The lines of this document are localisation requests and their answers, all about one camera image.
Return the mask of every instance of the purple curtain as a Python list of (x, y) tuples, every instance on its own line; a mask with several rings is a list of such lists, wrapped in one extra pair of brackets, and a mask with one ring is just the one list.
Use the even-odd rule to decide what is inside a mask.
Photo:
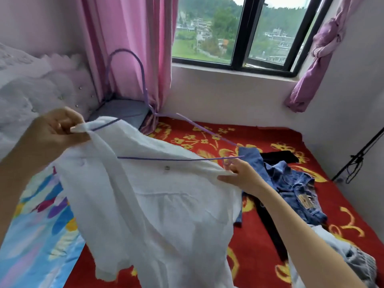
[(342, 0), (336, 17), (325, 23), (313, 37), (314, 61), (284, 104), (293, 112), (304, 112), (313, 99), (331, 62), (332, 54), (343, 41), (349, 17), (363, 0)]
[[(178, 0), (77, 0), (86, 52), (99, 98), (107, 57), (118, 48), (132, 50), (144, 65), (149, 103), (158, 112), (171, 83), (172, 43)], [(113, 91), (143, 101), (141, 71), (133, 56), (119, 53), (113, 59), (109, 82)], [(143, 132), (156, 126), (146, 120)]]

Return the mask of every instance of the open window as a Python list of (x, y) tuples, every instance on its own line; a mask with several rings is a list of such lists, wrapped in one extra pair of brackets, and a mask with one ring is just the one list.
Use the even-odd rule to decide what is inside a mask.
[(333, 0), (179, 0), (174, 62), (294, 77)]

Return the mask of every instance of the black pole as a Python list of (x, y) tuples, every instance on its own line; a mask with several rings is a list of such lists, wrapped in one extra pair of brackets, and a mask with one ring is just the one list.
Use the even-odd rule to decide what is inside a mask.
[(350, 164), (354, 162), (360, 155), (364, 154), (364, 151), (384, 132), (384, 127), (374, 136), (372, 139), (356, 154), (352, 159), (332, 178), (332, 181), (336, 180), (342, 172), (344, 172)]

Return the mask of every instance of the red bed sheet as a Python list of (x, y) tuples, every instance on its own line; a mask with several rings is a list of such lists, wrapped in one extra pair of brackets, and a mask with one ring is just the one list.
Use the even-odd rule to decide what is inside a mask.
[[(301, 134), (284, 128), (259, 128), (238, 125), (202, 123), (219, 136), (238, 146), (257, 147), (260, 152), (290, 150), (300, 162), (290, 164), (296, 170), (315, 178), (316, 192), (323, 212), (328, 216), (329, 231), (337, 238), (350, 242), (372, 255), (377, 261), (377, 284), (384, 286), (384, 245), (374, 231), (362, 220), (335, 184), (329, 180), (320, 165), (305, 147)], [(205, 133), (185, 121), (163, 118), (150, 134), (156, 139), (180, 145), (202, 157), (214, 158), (237, 155), (238, 148)], [(228, 247), (228, 262), (234, 284), (238, 288), (290, 287), (287, 263), (282, 263), (263, 226), (254, 203), (243, 198), (242, 227), (235, 227)], [(133, 267), (119, 273), (114, 282), (97, 280), (94, 261), (86, 246), (77, 261), (65, 288), (139, 288), (140, 283)]]

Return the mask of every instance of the window frame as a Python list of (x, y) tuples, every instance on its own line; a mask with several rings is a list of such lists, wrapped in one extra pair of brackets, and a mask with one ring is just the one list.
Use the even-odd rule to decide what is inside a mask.
[[(323, 4), (321, 4), (321, 0), (310, 1), (284, 65), (249, 57), (249, 52), (265, 0), (244, 0), (243, 12), (240, 18), (239, 29), (230, 64), (201, 61), (197, 59), (184, 59), (181, 57), (172, 57), (172, 62), (229, 71), (250, 72), (281, 77), (296, 77), (311, 49), (313, 37), (319, 31), (332, 2), (333, 0), (324, 0)], [(300, 47), (308, 34), (309, 28), (320, 5), (321, 8), (318, 17), (313, 24), (302, 52), (298, 56)], [(244, 63), (256, 67), (245, 67), (243, 66)]]

